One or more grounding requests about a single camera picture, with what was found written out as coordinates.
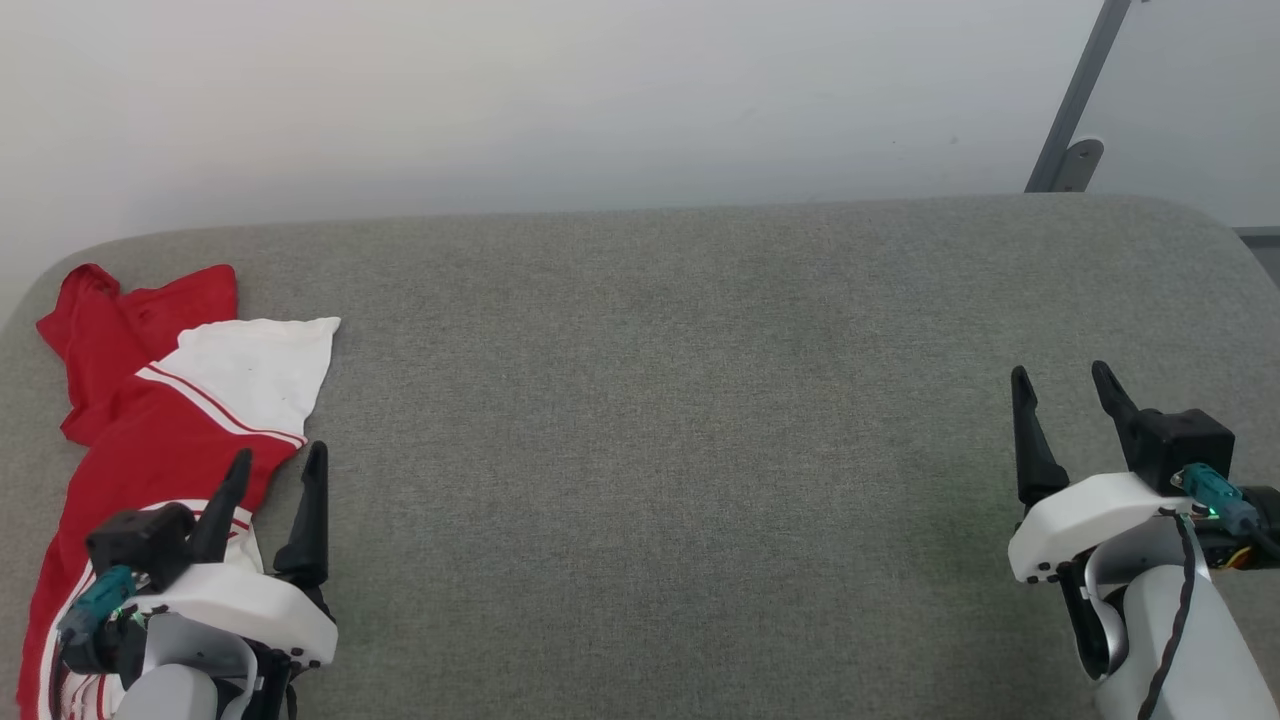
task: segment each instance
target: cable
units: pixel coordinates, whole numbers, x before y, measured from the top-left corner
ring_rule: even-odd
[[[1267,534],[1263,533],[1261,528],[1258,528],[1249,520],[1244,520],[1244,523],[1242,523],[1242,527],[1244,528],[1244,532],[1249,533],[1249,537],[1253,538],[1253,542],[1258,543],[1258,547],[1265,550],[1267,555],[1270,555],[1271,557],[1280,560],[1280,543],[1276,543],[1276,541],[1268,538]]]
[[[1192,536],[1187,532],[1187,525],[1179,515],[1174,515],[1178,524],[1178,536],[1183,539],[1183,589],[1178,593],[1178,611],[1174,614],[1174,629],[1165,643],[1165,652],[1160,656],[1160,666],[1151,676],[1151,685],[1147,687],[1147,700],[1138,707],[1138,720],[1151,720],[1156,712],[1156,702],[1160,700],[1160,689],[1165,687],[1165,678],[1169,676],[1169,667],[1174,664],[1174,653],[1178,644],[1183,642],[1183,630],[1187,628],[1187,615],[1192,609],[1192,591],[1196,588],[1196,547],[1192,544]]]
[[[1230,569],[1234,570],[1235,569],[1235,562],[1239,561],[1239,560],[1243,560],[1244,556],[1248,555],[1251,550],[1253,550],[1252,544],[1247,544],[1247,546],[1242,547],[1240,550],[1236,550],[1231,555],[1231,559],[1228,560],[1226,562],[1224,562],[1222,566],[1224,568],[1230,568]]]

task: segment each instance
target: red and white shirt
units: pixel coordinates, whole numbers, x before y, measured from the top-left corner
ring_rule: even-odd
[[[18,684],[22,720],[110,717],[115,675],[55,673],[54,625],[92,582],[84,538],[120,510],[183,502],[198,515],[236,454],[253,451],[228,562],[261,571],[250,520],[275,469],[306,438],[338,318],[234,320],[236,277],[218,265],[120,295],[96,265],[63,283],[37,329],[67,365],[69,439],[88,446],[31,601]],[[60,687],[54,688],[55,678]]]

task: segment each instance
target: gray couch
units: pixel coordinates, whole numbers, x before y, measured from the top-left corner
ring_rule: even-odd
[[[82,448],[32,324],[84,261],[230,263],[241,315],[343,319],[334,666],[301,716],[1089,717],[1014,582],[1009,372],[1075,479],[1123,469],[1089,361],[1280,464],[1280,293],[1181,206],[1044,195],[174,232],[46,273],[0,336],[0,680]],[[284,542],[300,459],[262,512]],[[1219,579],[1280,689],[1280,573]],[[5,715],[13,711],[5,706]]]

